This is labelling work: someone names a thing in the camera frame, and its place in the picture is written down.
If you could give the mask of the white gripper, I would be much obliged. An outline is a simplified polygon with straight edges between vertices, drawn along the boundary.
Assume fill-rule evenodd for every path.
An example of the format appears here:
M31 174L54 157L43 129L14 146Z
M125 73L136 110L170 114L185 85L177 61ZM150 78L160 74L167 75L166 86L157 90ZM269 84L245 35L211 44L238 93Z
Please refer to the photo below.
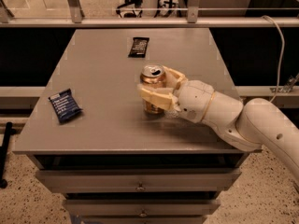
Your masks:
M141 98L162 110L180 110L179 115L183 119L193 123L200 122L211 101L214 88L200 80L187 81L183 73L167 66L164 66L164 72L163 88L137 85Z

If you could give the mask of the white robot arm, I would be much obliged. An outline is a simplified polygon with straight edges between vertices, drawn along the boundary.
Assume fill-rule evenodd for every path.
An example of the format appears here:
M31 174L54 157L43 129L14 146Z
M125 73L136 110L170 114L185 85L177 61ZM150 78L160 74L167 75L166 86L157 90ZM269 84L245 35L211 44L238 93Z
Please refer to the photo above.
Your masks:
M205 124L233 147L246 152L267 147L299 182L299 130L273 103L255 98L243 104L159 64L142 68L137 88L145 104Z

